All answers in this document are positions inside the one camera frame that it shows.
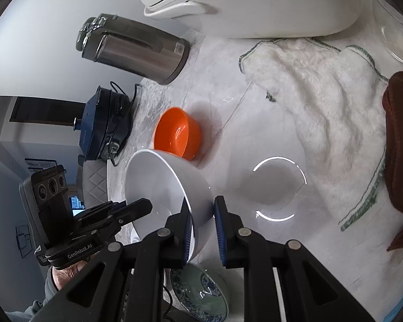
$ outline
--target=human hand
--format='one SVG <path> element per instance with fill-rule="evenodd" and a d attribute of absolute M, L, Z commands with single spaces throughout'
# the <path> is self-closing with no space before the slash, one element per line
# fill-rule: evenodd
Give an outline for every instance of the human hand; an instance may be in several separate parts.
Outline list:
<path fill-rule="evenodd" d="M 55 286 L 60 291 L 63 287 L 80 272 L 87 264 L 85 260 L 81 260 L 76 264 L 70 265 L 68 268 L 63 270 L 57 270 L 52 267 L 52 279 L 54 280 Z"/>

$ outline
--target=white bowl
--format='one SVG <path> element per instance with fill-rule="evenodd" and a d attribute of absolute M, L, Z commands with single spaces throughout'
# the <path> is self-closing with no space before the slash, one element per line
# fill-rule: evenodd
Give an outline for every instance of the white bowl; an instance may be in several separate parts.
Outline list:
<path fill-rule="evenodd" d="M 127 204 L 144 197 L 153 205 L 150 214 L 133 222 L 141 240 L 179 213 L 185 198 L 192 217 L 189 261 L 207 243 L 213 230 L 214 197 L 200 171 L 187 160 L 164 151 L 137 151 L 127 165 L 124 193 Z"/>

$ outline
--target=white appliance handle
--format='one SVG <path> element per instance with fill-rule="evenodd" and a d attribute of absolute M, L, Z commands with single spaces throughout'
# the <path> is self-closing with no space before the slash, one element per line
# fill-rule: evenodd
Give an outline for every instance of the white appliance handle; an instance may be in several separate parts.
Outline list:
<path fill-rule="evenodd" d="M 166 18 L 181 17 L 188 14 L 205 14 L 206 12 L 207 12 L 206 5 L 203 5 L 199 2 L 187 1 L 156 11 L 151 11 L 149 8 L 145 7 L 143 14 L 146 17 L 155 20 L 160 20 Z"/>

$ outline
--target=white towel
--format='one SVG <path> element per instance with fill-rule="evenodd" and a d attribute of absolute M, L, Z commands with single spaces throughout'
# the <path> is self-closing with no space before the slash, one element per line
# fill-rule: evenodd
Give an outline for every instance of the white towel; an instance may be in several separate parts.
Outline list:
<path fill-rule="evenodd" d="M 340 51 L 310 38 L 260 42 L 240 66 L 293 114 L 309 177 L 345 230 L 376 201 L 388 79 L 361 47 Z"/>

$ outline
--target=orange bowl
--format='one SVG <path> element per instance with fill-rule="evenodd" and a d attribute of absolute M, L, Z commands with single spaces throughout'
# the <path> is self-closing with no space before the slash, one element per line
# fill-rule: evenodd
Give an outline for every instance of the orange bowl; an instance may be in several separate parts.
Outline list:
<path fill-rule="evenodd" d="M 161 115 L 154 132 L 154 149 L 191 161 L 199 151 L 202 134 L 199 124 L 181 108 Z"/>

